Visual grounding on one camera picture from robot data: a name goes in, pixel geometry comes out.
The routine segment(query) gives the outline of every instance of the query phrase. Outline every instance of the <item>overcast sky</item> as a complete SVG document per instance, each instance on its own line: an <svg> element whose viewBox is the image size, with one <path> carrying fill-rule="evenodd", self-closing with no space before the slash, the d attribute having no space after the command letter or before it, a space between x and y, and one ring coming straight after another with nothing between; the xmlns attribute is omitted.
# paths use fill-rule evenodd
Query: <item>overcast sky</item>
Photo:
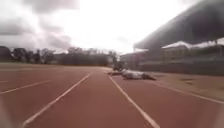
<svg viewBox="0 0 224 128"><path fill-rule="evenodd" d="M1 0L0 45L131 52L198 0Z"/></svg>

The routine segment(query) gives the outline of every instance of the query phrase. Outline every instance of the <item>stadium roof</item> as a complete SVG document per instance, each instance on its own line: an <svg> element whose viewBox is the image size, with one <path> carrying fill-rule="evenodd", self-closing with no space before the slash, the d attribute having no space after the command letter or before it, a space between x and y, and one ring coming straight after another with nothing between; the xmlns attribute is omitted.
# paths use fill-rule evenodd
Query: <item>stadium roof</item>
<svg viewBox="0 0 224 128"><path fill-rule="evenodd" d="M178 41L189 44L224 37L224 1L204 0L181 13L135 45L157 49Z"/></svg>

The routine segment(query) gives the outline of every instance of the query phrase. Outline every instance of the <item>white cloud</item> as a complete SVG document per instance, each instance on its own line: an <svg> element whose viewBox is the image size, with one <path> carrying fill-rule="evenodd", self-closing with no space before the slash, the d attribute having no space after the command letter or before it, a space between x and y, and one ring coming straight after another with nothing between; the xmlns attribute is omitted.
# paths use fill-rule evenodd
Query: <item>white cloud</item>
<svg viewBox="0 0 224 128"><path fill-rule="evenodd" d="M65 48L69 42L55 44L51 41L67 36L75 46L130 52L134 43L194 3L180 1L80 0L80 9L74 10L63 0L2 0L0 23L21 19L32 32L17 34L16 39L21 40L21 44L27 39L32 47ZM12 36L7 38L10 40L8 44L12 44L13 39L9 39ZM0 44L7 42L7 38L0 36Z"/></svg>

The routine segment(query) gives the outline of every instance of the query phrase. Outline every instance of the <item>white lane line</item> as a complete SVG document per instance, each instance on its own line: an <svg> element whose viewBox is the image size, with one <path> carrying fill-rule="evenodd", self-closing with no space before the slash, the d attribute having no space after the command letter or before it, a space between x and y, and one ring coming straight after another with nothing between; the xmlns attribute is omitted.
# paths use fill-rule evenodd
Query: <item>white lane line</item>
<svg viewBox="0 0 224 128"><path fill-rule="evenodd" d="M45 81L41 81L41 82L37 82L37 83L30 84L30 85L26 85L26 86L22 86L22 87L10 89L10 90L7 90L7 91L0 92L0 95L6 94L6 93L10 93L10 92L14 92L14 91L18 91L18 90L21 90L21 89L25 89L25 88L28 88L28 87L35 86L35 85L39 85L39 84L43 84L43 83L48 83L48 82L50 82L50 80L45 80Z"/></svg>
<svg viewBox="0 0 224 128"><path fill-rule="evenodd" d="M153 128L160 128L159 124L156 123L144 110L142 110L129 96L128 94L110 77L110 80L116 85L118 90L127 98L127 100L140 112L140 114L144 117L146 121L149 122L153 126Z"/></svg>
<svg viewBox="0 0 224 128"><path fill-rule="evenodd" d="M185 94L185 95L191 95L191 96L194 96L194 97L197 97L197 98L201 98L201 99L204 99L204 100L216 102L216 103L219 103L219 104L224 104L224 101L221 101L221 100L215 100L215 99L212 99L212 98L200 96L200 95L193 94L193 93L190 93L190 92L184 92L184 91L181 91L181 90L173 88L173 87L163 86L160 83L149 83L147 81L144 81L144 82L148 83L148 84L154 84L154 85L156 85L158 87L169 89L169 90L172 90L172 91L176 91L176 92L179 92L179 93L182 93L182 94Z"/></svg>
<svg viewBox="0 0 224 128"><path fill-rule="evenodd" d="M23 122L22 127L24 128L28 124L30 124L31 122L33 122L37 117L39 117L41 114L43 114L45 111L47 111L51 106L53 106L55 103L57 103L62 97L64 97L66 94L68 94L73 88L75 88L77 85L79 85L84 80L86 80L90 75L91 75L91 73L89 73L88 75L86 75L85 77L83 77L79 82L77 82L76 84L74 84L71 88L69 88L63 94L61 94L60 96L58 96L55 100L51 101L45 107L43 107L40 111L38 111L37 113L35 113L31 117L29 117L27 120L25 120Z"/></svg>

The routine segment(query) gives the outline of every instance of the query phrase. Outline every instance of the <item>running track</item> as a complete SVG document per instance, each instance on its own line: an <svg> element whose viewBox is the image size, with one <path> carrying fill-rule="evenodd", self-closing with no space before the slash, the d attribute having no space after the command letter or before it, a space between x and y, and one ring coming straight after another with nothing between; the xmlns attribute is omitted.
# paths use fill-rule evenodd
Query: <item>running track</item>
<svg viewBox="0 0 224 128"><path fill-rule="evenodd" d="M223 102L101 67L0 64L0 128L223 128Z"/></svg>

